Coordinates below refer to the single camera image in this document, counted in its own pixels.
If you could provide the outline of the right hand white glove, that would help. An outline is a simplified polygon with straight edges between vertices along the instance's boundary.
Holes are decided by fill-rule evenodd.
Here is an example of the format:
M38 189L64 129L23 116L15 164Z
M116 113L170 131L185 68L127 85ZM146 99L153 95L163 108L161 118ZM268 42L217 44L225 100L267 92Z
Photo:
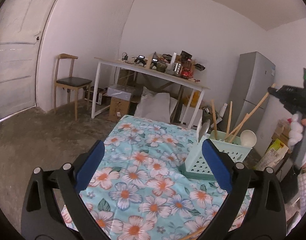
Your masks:
M288 147L293 155L293 162L297 168L306 169L306 118L301 119L296 113L291 117ZM304 151L300 153L295 146L300 144Z

